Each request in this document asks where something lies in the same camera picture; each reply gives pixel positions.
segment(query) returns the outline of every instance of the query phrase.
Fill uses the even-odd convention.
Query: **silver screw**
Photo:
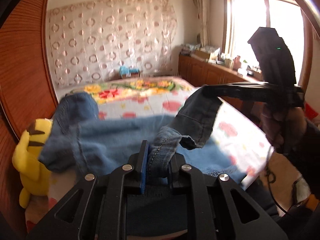
[[[220,174],[219,175],[219,179],[221,179],[222,181],[228,181],[229,180],[229,175],[228,174]]]
[[[130,164],[125,164],[122,166],[122,169],[124,171],[130,171],[130,170],[132,170],[132,166]]]
[[[87,180],[87,181],[91,181],[91,180],[94,179],[94,175],[91,174],[91,173],[89,173],[89,174],[87,174],[84,178],[85,178],[85,180]]]
[[[192,167],[191,167],[189,164],[183,164],[183,165],[181,166],[181,169],[182,169],[183,171],[190,171],[190,170],[192,169]]]

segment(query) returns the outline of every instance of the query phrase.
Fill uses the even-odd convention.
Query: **window frame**
[[[294,5],[297,5],[295,0],[280,0],[284,2],[289,2]],[[265,0],[265,5],[267,8],[267,17],[266,17],[266,27],[270,27],[270,8],[269,8],[269,0]],[[304,52],[303,52],[303,63],[300,74],[300,79],[297,80],[298,85],[302,87],[304,91],[306,91],[310,72],[312,65],[312,54],[313,54],[313,26],[308,20],[307,16],[302,12],[303,25],[304,25]],[[221,51],[225,53],[230,53],[229,48],[231,41],[233,41],[233,28],[232,28],[232,11],[231,11],[231,0],[224,0],[224,24],[223,24],[223,40]]]

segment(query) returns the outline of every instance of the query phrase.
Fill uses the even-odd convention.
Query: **human hand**
[[[291,108],[289,111],[272,113],[268,106],[264,105],[261,121],[262,129],[268,141],[276,149],[284,144],[284,140],[286,140],[288,147],[295,146],[307,129],[307,121],[300,107]]]

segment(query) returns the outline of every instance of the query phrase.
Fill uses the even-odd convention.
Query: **yellow plush toy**
[[[30,195],[46,196],[49,190],[50,171],[38,161],[38,156],[46,142],[52,127],[49,119],[36,119],[25,130],[12,156],[12,164],[20,172],[23,185],[19,204],[28,206]]]

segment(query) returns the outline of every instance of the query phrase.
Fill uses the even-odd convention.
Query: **denim fabric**
[[[55,172],[76,166],[82,176],[100,176],[127,163],[142,140],[148,140],[148,184],[144,195],[128,197],[127,233],[159,236],[184,230],[185,196],[172,196],[164,179],[175,152],[203,173],[217,176],[226,172],[237,182],[245,177],[210,139],[221,101],[206,98],[205,90],[191,95],[176,117],[105,121],[97,119],[98,108],[90,95],[66,96],[57,107],[39,161]]]

